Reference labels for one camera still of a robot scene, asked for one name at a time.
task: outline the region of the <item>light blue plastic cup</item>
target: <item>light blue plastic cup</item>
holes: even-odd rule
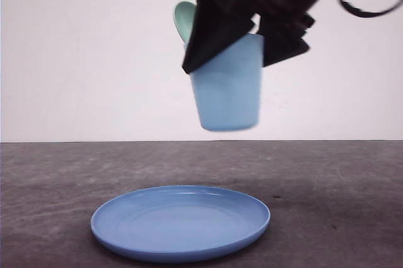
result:
[[[190,73],[202,127],[233,131],[258,123],[264,37],[244,35]]]

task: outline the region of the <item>blue plate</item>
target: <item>blue plate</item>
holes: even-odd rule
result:
[[[238,251],[257,240],[270,211],[247,194],[206,186],[161,186],[123,194],[91,218],[108,249],[147,262],[195,262]]]

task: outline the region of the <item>white wall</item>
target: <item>white wall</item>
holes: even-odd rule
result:
[[[179,1],[2,0],[2,141],[403,138],[403,8],[363,20],[321,0],[312,50],[264,69],[260,124],[210,133],[181,69]]]

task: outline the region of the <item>black cable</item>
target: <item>black cable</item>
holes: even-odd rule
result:
[[[392,12],[393,10],[396,10],[399,8],[401,5],[403,5],[403,0],[399,0],[394,6],[392,6],[389,9],[380,11],[380,12],[368,12],[368,11],[362,11],[361,9],[358,9],[351,5],[349,2],[346,2],[345,0],[339,0],[340,4],[343,6],[345,10],[350,12],[351,14],[358,16],[359,18],[375,18],[377,16],[385,15],[389,12]]]

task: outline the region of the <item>gray table surface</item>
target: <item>gray table surface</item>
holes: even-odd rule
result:
[[[240,252],[173,267],[403,267],[402,141],[5,143],[1,153],[3,268],[170,267],[109,252],[89,222],[117,195],[172,184],[242,191],[272,214]]]

